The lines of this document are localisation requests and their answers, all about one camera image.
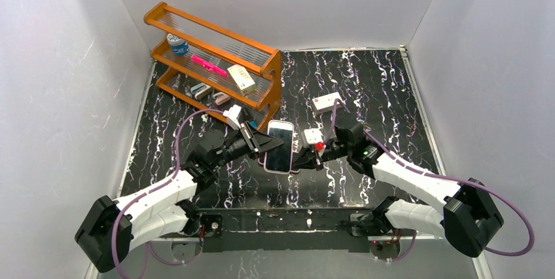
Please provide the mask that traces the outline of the pink white stapler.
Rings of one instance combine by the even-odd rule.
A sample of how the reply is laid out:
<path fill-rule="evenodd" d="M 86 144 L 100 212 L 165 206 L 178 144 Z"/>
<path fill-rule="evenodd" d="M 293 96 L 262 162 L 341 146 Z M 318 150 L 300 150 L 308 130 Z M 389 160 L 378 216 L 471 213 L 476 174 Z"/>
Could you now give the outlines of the pink white stapler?
<path fill-rule="evenodd" d="M 214 93 L 214 95 L 212 96 L 215 105 L 220 106 L 223 105 L 224 103 L 228 102 L 231 97 L 228 94 L 225 94 L 224 92 L 217 92 Z"/>

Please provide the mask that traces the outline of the pink highlighter pen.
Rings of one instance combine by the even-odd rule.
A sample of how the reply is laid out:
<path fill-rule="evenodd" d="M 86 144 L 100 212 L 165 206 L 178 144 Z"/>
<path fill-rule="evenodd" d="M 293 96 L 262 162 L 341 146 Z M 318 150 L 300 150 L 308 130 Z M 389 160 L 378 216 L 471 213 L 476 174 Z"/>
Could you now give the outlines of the pink highlighter pen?
<path fill-rule="evenodd" d="M 222 77 L 226 77 L 228 75 L 226 70 L 216 66 L 215 64 L 212 64 L 211 62 L 206 61 L 205 59 L 197 56 L 196 54 L 192 54 L 190 58 L 194 63 L 199 64 L 203 68 L 205 68 L 209 71 L 212 71 L 214 73 L 217 73 L 218 75 L 220 75 Z"/>

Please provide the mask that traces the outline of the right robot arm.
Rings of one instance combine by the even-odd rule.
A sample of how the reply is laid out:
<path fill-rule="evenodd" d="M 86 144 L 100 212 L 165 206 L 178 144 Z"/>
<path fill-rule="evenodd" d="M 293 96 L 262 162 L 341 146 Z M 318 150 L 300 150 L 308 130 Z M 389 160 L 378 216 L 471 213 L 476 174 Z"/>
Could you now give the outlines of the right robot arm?
<path fill-rule="evenodd" d="M 334 126 L 335 138 L 303 147 L 293 157 L 295 170 L 320 170 L 325 162 L 345 157 L 360 174 L 396 186 L 416 196 L 420 203 L 396 196 L 384 199 L 371 213 L 353 215 L 343 225 L 353 236 L 385 234 L 396 229 L 421 231 L 444 238 L 458 252 L 478 257 L 504 219 L 481 182 L 449 181 L 429 177 L 425 170 L 404 164 L 364 132 L 360 122 Z"/>

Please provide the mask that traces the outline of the blue white round jar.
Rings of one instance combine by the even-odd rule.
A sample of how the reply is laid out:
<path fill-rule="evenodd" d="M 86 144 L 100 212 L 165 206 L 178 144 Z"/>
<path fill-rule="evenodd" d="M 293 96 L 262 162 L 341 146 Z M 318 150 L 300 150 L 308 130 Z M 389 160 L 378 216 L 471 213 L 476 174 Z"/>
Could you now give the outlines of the blue white round jar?
<path fill-rule="evenodd" d="M 172 33 L 168 33 L 166 35 L 166 41 L 175 55 L 182 56 L 188 53 L 189 45 L 183 38 L 180 38 Z"/>

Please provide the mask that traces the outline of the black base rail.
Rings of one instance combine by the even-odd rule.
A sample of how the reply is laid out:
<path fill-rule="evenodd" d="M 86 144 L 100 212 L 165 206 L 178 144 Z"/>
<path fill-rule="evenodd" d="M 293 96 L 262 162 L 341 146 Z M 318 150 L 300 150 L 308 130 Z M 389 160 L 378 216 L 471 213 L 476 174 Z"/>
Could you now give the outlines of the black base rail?
<path fill-rule="evenodd" d="M 410 229 L 371 225 L 370 208 L 203 208 L 174 240 L 201 240 L 204 252 L 338 250 L 391 260 L 413 243 Z"/>

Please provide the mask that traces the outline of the orange wooden shelf rack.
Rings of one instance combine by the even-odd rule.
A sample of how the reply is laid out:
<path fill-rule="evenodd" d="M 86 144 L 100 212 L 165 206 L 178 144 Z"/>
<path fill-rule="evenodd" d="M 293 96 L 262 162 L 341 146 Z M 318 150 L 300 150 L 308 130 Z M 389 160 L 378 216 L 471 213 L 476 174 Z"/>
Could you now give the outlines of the orange wooden shelf rack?
<path fill-rule="evenodd" d="M 162 39 L 152 49 L 151 56 L 168 68 L 157 82 L 163 91 L 198 109 L 208 106 L 193 92 L 182 92 L 171 86 L 179 75 L 204 83 L 216 92 L 223 92 L 236 104 L 247 107 L 257 119 L 259 130 L 268 122 L 281 105 L 281 51 L 262 44 L 217 24 L 160 2 L 144 15 L 144 23 L 184 40 L 189 50 L 177 55 L 167 39 Z M 249 93 L 241 91 L 229 73 L 229 67 L 245 68 L 256 84 Z"/>

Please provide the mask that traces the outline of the white yellow small box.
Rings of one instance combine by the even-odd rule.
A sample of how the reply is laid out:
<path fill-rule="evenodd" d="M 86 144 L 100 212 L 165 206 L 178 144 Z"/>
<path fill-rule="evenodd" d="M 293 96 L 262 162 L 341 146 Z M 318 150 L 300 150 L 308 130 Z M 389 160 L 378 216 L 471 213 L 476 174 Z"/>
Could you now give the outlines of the white yellow small box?
<path fill-rule="evenodd" d="M 227 68 L 241 95 L 247 95 L 257 90 L 257 84 L 242 65 L 235 64 Z"/>

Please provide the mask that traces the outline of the white red flat box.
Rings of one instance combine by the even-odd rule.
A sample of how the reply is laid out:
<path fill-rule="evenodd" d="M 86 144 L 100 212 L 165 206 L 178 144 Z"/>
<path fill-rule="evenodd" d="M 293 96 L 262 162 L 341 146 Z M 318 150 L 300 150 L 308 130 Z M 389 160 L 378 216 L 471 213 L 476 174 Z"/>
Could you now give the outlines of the white red flat box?
<path fill-rule="evenodd" d="M 333 92 L 324 96 L 313 98 L 311 100 L 313 112 L 318 115 L 328 111 L 332 111 L 335 100 L 339 100 L 339 102 L 336 104 L 337 108 L 343 106 L 343 99 L 338 92 Z"/>

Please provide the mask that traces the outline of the phone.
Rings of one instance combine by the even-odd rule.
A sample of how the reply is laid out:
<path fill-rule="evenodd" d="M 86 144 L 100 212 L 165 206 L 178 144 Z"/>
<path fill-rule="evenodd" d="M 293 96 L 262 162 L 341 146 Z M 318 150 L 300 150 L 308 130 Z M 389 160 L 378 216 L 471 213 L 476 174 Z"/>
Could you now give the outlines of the phone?
<path fill-rule="evenodd" d="M 288 174 L 293 162 L 294 125 L 287 121 L 271 120 L 267 134 L 283 143 L 266 152 L 264 170 L 273 174 Z"/>

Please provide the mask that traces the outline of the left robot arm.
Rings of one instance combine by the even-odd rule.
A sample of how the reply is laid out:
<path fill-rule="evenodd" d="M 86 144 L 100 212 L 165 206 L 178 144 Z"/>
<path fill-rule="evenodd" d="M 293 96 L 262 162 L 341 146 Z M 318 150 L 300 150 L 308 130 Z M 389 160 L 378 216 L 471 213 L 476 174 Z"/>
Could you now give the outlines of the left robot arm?
<path fill-rule="evenodd" d="M 184 231 L 195 209 L 190 200 L 214 183 L 221 166 L 282 146 L 248 122 L 224 135 L 207 131 L 177 172 L 134 194 L 95 200 L 75 234 L 75 242 L 100 273 L 115 269 L 136 247 L 162 235 Z"/>

